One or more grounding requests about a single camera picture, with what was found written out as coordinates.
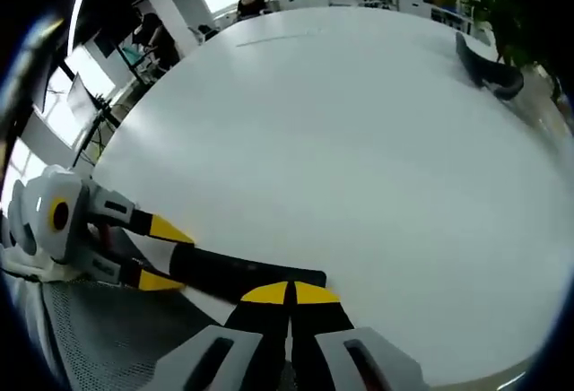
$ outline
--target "round white table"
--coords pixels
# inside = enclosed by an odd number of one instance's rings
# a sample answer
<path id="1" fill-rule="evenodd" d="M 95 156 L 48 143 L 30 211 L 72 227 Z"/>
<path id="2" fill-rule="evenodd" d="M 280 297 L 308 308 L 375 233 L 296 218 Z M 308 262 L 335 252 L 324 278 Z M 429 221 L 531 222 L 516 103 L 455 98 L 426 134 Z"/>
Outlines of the round white table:
<path id="1" fill-rule="evenodd" d="M 454 30 L 408 14 L 231 26 L 142 98 L 94 178 L 200 248 L 325 271 L 352 322 L 431 385 L 532 355 L 574 264 L 574 203 L 552 157 L 471 84 Z"/>

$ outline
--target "white table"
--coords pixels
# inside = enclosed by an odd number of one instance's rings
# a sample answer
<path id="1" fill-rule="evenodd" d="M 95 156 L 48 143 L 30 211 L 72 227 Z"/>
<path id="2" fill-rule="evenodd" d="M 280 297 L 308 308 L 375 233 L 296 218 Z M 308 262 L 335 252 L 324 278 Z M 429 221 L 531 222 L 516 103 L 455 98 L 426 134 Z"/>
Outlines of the white table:
<path id="1" fill-rule="evenodd" d="M 431 385 L 532 355 L 574 264 L 574 203 L 552 158 L 470 83 L 452 29 L 403 13 L 229 27 L 143 97 L 94 178 L 201 248 L 324 270 L 353 323 Z M 224 320 L 224 305 L 195 300 Z"/>

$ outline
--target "desk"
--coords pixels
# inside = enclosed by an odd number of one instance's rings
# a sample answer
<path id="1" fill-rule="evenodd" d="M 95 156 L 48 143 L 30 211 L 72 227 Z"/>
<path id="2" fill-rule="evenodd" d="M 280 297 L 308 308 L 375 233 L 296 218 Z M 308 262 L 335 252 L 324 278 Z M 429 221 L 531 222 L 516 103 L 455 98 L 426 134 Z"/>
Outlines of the desk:
<path id="1" fill-rule="evenodd" d="M 472 85 L 452 29 L 403 13 L 232 25 L 149 90 L 93 176 L 201 248 L 324 270 L 431 385 L 532 355 L 574 265 L 574 202 L 537 136 Z"/>

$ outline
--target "gray mesh surface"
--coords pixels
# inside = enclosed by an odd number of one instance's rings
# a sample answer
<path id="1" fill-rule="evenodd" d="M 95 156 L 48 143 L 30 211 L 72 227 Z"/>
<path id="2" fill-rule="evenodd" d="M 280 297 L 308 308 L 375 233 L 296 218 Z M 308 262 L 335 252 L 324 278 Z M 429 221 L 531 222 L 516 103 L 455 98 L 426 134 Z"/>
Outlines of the gray mesh surface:
<path id="1" fill-rule="evenodd" d="M 159 358 L 214 324 L 176 291 L 73 282 L 43 285 L 43 292 L 73 391 L 137 389 Z"/>

